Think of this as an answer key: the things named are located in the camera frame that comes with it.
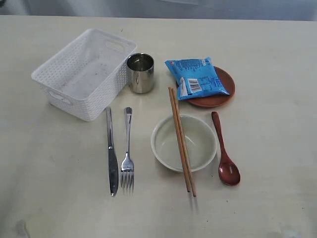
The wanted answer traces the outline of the wooden chopstick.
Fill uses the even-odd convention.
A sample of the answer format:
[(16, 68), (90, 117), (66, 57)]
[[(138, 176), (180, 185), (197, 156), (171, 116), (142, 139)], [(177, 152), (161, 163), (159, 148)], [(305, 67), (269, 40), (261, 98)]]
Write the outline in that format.
[(189, 156), (188, 156), (188, 150), (187, 150), (184, 130), (183, 130), (182, 121), (181, 121), (180, 112), (179, 112), (179, 107), (178, 107), (178, 100), (177, 100), (177, 98), (175, 96), (175, 90), (174, 89), (173, 89), (173, 93), (174, 93), (174, 97), (175, 97), (176, 113), (177, 113), (177, 118), (178, 118), (178, 122), (179, 122), (179, 129), (180, 129), (180, 135), (181, 135), (181, 139), (182, 139), (182, 144), (183, 144), (184, 157), (185, 157), (185, 162), (186, 162), (186, 165), (187, 165), (188, 175), (189, 175), (189, 180), (190, 180), (190, 185), (191, 185), (191, 191), (190, 192), (192, 192), (192, 195), (194, 197), (196, 197), (197, 196), (196, 186), (195, 186), (194, 177), (193, 177), (192, 171), (191, 171), (191, 166), (190, 166), (190, 161), (189, 161)]
[(177, 113), (176, 113), (176, 104), (175, 104), (175, 97), (174, 97), (174, 93), (173, 93), (173, 88), (169, 87), (168, 92), (169, 92), (172, 113), (173, 113), (173, 120), (174, 120), (174, 125), (175, 125), (175, 131), (176, 131), (178, 148), (179, 148), (179, 153), (180, 153), (180, 158), (181, 158), (181, 163), (182, 163), (183, 174), (184, 174), (184, 178), (185, 178), (186, 189), (187, 189), (187, 192), (190, 192), (191, 185), (190, 185), (188, 169), (187, 169), (187, 165), (186, 165), (185, 157), (184, 157), (183, 144), (182, 144), (182, 139), (181, 139), (180, 129), (179, 129), (179, 122), (178, 122)]

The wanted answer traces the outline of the white ceramic bowl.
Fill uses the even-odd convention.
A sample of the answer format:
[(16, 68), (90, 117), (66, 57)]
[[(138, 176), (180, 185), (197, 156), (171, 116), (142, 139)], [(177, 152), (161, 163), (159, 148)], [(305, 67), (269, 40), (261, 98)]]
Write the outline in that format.
[[(203, 120), (181, 114), (183, 133), (192, 172), (205, 168), (217, 151), (216, 135)], [(182, 172), (178, 140), (173, 116), (161, 120), (151, 135), (151, 149), (155, 158), (166, 168)]]

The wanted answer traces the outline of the shiny steel cup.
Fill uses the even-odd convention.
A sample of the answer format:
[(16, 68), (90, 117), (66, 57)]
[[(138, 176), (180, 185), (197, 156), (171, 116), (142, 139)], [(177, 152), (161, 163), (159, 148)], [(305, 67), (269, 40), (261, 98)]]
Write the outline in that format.
[(131, 91), (138, 94), (150, 92), (155, 84), (154, 59), (146, 53), (135, 53), (128, 57), (126, 64)]

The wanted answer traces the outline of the blue snack packet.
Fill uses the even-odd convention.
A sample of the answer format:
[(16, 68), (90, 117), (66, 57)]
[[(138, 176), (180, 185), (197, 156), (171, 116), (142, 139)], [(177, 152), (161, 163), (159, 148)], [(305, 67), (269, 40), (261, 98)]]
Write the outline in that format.
[(219, 79), (210, 57), (167, 60), (165, 65), (178, 85), (178, 100), (230, 94)]

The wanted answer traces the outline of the brown round plate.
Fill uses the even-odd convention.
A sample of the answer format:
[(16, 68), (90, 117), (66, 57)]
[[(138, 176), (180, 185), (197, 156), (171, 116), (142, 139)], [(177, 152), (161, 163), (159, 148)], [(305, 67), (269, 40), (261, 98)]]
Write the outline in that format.
[(214, 108), (223, 106), (224, 104), (228, 103), (235, 94), (235, 82), (233, 78), (223, 69), (215, 66), (215, 71), (221, 80), (224, 88), (229, 93), (229, 95), (214, 95), (214, 96), (208, 96), (203, 98), (193, 98), (185, 100), (185, 102), (199, 108)]

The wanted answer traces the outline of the steel spoon long handle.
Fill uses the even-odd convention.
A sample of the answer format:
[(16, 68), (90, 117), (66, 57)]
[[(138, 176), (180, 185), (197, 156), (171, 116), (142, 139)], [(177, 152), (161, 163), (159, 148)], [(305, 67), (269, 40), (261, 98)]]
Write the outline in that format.
[(130, 133), (131, 133), (131, 120), (132, 120), (132, 108), (126, 107), (124, 109), (125, 114), (125, 128), (126, 128), (126, 152), (125, 158), (121, 163), (120, 171), (120, 186), (125, 190), (131, 191), (134, 186), (134, 162), (130, 156)]

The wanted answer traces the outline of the red-brown wooden spoon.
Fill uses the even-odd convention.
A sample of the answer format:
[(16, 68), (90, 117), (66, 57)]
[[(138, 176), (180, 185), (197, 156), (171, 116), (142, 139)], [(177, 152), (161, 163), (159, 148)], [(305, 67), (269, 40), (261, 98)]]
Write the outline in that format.
[(224, 184), (228, 186), (236, 186), (240, 183), (240, 172), (237, 166), (233, 163), (233, 161), (229, 158), (229, 156), (226, 153), (218, 113), (213, 111), (211, 113), (211, 118), (214, 123), (215, 130), (217, 132), (221, 151), (221, 158), (218, 166), (219, 178)]

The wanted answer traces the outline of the white perforated plastic basket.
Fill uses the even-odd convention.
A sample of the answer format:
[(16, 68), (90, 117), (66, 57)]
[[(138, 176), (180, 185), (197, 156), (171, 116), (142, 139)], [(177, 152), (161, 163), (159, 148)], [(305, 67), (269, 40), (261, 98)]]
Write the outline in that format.
[(131, 40), (88, 29), (31, 74), (53, 106), (94, 121), (128, 84)]

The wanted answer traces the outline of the white curtain backdrop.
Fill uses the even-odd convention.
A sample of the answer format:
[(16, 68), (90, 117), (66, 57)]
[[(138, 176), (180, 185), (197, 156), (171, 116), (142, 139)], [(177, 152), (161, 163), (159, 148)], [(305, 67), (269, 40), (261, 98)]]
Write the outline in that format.
[(2, 0), (2, 15), (316, 21), (315, 0)]

